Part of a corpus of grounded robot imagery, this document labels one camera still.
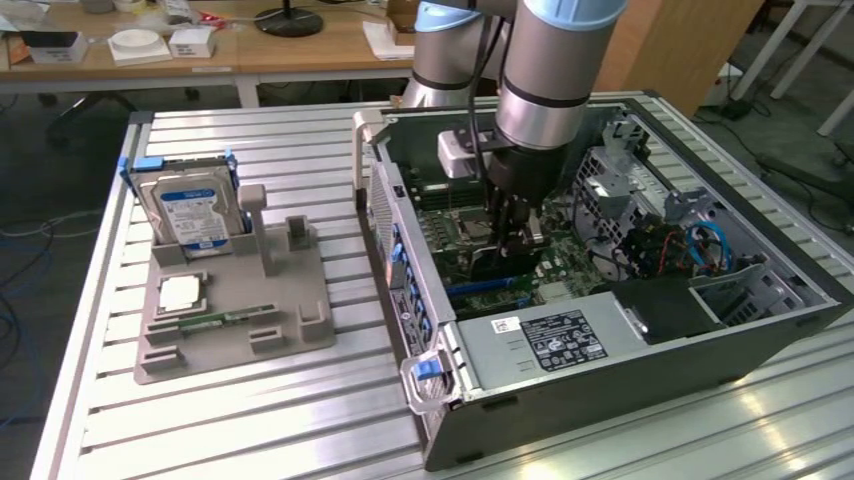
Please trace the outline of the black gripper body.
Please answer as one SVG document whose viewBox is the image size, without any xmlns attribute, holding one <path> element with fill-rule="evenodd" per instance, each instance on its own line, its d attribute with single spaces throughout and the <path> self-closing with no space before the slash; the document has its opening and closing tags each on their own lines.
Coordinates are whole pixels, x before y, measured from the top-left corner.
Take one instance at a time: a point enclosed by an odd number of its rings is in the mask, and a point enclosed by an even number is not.
<svg viewBox="0 0 854 480">
<path fill-rule="evenodd" d="M 566 146 L 549 150 L 507 147 L 493 152 L 487 178 L 505 194 L 541 205 L 557 188 L 566 159 Z"/>
</svg>

